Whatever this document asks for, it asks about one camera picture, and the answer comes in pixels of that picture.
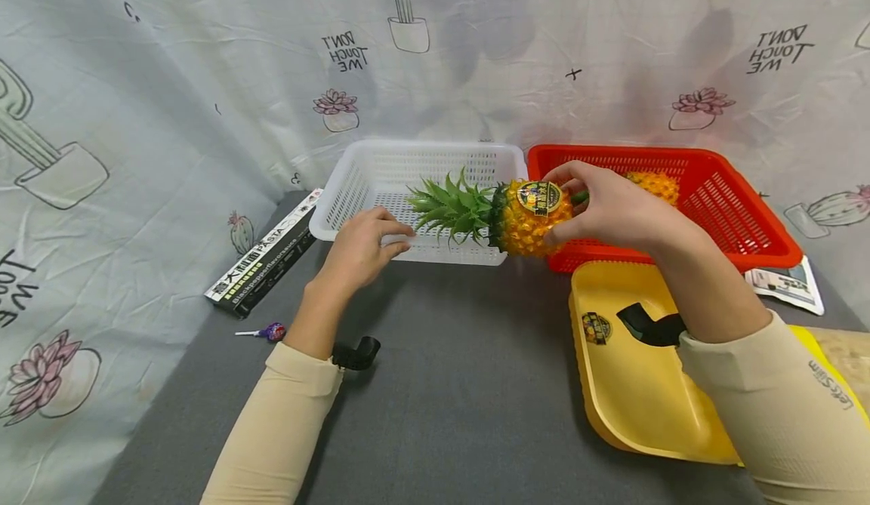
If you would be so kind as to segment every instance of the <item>arm sleeve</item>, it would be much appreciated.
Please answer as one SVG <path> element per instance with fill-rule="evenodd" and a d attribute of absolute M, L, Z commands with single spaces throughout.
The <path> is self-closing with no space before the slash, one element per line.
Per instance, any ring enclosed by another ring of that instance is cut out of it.
<path fill-rule="evenodd" d="M 293 503 L 343 374 L 332 361 L 275 345 L 200 504 Z"/>
<path fill-rule="evenodd" d="M 767 503 L 870 503 L 870 429 L 778 315 L 732 343 L 683 333 L 677 352 Z"/>

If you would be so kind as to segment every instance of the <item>gray table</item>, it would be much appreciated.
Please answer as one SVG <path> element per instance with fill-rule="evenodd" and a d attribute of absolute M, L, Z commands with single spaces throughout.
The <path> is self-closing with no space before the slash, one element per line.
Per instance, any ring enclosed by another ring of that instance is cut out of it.
<path fill-rule="evenodd" d="M 271 351 L 233 332 L 290 323 L 328 249 L 317 242 L 246 322 L 212 312 L 93 504 L 199 502 Z M 776 305 L 785 320 L 863 329 L 818 278 L 828 315 Z M 539 261 L 391 264 L 344 317 L 339 340 L 370 334 L 383 346 L 373 369 L 346 375 L 298 503 L 762 503 L 738 467 L 621 452 L 595 434 L 569 291 Z"/>

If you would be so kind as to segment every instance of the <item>lollipop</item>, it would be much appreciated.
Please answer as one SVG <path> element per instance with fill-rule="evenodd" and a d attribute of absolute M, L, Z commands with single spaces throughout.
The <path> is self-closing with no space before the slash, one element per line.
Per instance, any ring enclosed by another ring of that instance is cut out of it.
<path fill-rule="evenodd" d="M 253 335 L 253 337 L 265 337 L 268 340 L 281 340 L 284 339 L 284 333 L 286 332 L 287 330 L 284 329 L 284 326 L 281 326 L 279 322 L 275 322 L 270 324 L 268 328 L 259 331 L 237 331 L 236 335 Z"/>

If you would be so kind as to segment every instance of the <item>yellow plastic tray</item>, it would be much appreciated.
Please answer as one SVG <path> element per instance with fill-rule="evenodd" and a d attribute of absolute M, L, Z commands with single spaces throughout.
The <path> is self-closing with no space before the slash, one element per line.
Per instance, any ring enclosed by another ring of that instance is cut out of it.
<path fill-rule="evenodd" d="M 590 424 L 603 440 L 630 452 L 739 464 L 710 398 L 682 372 L 675 347 L 641 343 L 617 317 L 639 301 L 653 320 L 677 312 L 656 266 L 591 261 L 574 271 L 568 304 Z M 592 322 L 589 313 L 603 321 Z M 791 329 L 854 398 L 813 335 Z"/>

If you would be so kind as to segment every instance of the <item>sticker on tray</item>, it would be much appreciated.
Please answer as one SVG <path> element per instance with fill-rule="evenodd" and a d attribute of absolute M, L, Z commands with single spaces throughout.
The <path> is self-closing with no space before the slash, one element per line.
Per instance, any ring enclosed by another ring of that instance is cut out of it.
<path fill-rule="evenodd" d="M 586 337 L 586 343 L 607 344 L 607 340 L 613 333 L 613 327 L 607 318 L 599 316 L 597 313 L 586 313 L 580 317 L 580 320 L 583 321 L 583 334 Z"/>
<path fill-rule="evenodd" d="M 531 210 L 537 217 L 546 217 L 562 202 L 562 190 L 543 180 L 525 183 L 517 190 L 520 205 Z"/>

